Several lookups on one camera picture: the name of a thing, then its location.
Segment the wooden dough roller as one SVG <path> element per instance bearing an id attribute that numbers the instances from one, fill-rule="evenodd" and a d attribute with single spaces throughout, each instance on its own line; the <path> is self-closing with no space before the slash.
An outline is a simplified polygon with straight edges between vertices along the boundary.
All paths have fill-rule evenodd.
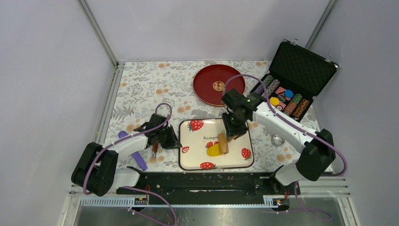
<path id="1" fill-rule="evenodd" d="M 219 144 L 219 152 L 221 154 L 227 154 L 229 152 L 229 147 L 228 144 L 236 140 L 237 138 L 241 137 L 242 135 L 233 135 L 233 136 L 228 136 L 228 134 L 223 131 L 218 134 L 218 144 Z"/>

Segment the strawberry print rectangular tray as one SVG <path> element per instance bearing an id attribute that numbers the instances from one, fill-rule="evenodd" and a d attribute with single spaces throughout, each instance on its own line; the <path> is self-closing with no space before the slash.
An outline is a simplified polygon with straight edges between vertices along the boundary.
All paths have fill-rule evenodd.
<path id="1" fill-rule="evenodd" d="M 222 119 L 184 120 L 178 130 L 183 170 L 248 168 L 254 163 L 250 133 L 227 142 Z"/>

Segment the yellow dough piece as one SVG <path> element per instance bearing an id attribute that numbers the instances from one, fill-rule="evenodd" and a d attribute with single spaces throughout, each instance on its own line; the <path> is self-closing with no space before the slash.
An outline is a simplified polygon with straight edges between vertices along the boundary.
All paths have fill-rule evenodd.
<path id="1" fill-rule="evenodd" d="M 207 149 L 207 155 L 210 157 L 216 157 L 222 154 L 223 153 L 220 151 L 219 144 L 213 145 Z"/>

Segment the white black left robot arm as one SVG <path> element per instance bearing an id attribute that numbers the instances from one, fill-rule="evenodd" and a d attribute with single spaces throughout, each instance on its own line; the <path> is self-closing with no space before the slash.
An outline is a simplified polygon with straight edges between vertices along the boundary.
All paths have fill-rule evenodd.
<path id="1" fill-rule="evenodd" d="M 113 143 L 87 144 L 71 175 L 71 182 L 83 188 L 85 194 L 103 196 L 110 189 L 123 186 L 139 194 L 145 190 L 145 179 L 132 169 L 117 169 L 117 164 L 155 144 L 163 149 L 182 147 L 168 118 L 156 113 L 132 134 L 123 135 Z"/>

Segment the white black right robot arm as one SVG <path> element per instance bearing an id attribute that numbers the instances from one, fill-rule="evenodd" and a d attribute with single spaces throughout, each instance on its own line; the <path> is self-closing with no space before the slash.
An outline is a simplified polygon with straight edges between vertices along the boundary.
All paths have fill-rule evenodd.
<path id="1" fill-rule="evenodd" d="M 300 153 L 298 160 L 279 167 L 272 174 L 270 188 L 276 194 L 288 189 L 295 181 L 307 179 L 317 181 L 335 160 L 332 134 L 326 130 L 308 128 L 281 113 L 257 93 L 247 97 L 236 89 L 222 96 L 228 111 L 222 119 L 228 141 L 237 139 L 248 131 L 247 121 L 254 121 L 275 132 Z"/>

